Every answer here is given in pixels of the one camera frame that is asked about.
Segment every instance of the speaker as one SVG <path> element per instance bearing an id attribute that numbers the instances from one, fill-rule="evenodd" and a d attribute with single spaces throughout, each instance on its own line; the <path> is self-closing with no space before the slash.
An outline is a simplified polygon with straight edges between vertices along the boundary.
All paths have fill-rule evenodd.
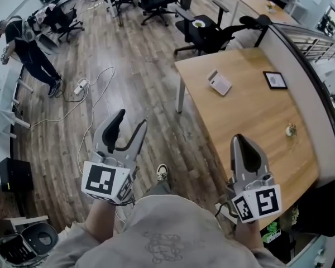
<path id="1" fill-rule="evenodd" d="M 0 162 L 1 190 L 27 192 L 34 189 L 29 162 L 6 158 Z"/>

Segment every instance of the railing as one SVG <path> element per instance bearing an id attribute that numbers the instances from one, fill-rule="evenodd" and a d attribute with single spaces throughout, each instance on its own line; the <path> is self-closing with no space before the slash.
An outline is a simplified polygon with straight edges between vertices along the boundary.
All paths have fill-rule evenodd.
<path id="1" fill-rule="evenodd" d="M 276 24 L 293 41 L 308 61 L 335 59 L 335 40 L 300 26 Z"/>
<path id="2" fill-rule="evenodd" d="M 335 59 L 335 50 L 331 50 L 331 48 L 335 49 L 335 40 L 328 36 L 324 36 L 320 32 L 307 30 L 298 26 L 274 23 L 271 26 L 271 29 L 279 34 L 284 44 L 289 48 L 290 52 L 293 53 L 295 58 L 299 61 L 300 65 L 307 73 L 310 81 L 314 85 L 314 88 L 319 95 L 319 98 L 324 105 L 324 109 L 328 115 L 332 130 L 335 135 L 335 108 L 330 100 L 328 90 L 326 89 L 318 74 L 315 72 L 312 65 L 310 64 L 311 56 L 308 55 L 310 51 L 314 50 L 315 47 L 318 45 L 319 48 L 327 47 L 327 50 L 322 50 L 322 53 L 319 53 L 317 57 L 312 57 L 311 60 L 320 60 L 326 58 Z M 301 37 L 305 37 L 306 41 L 301 42 Z M 333 264 L 331 267 L 335 268 L 335 258 L 333 259 Z"/>

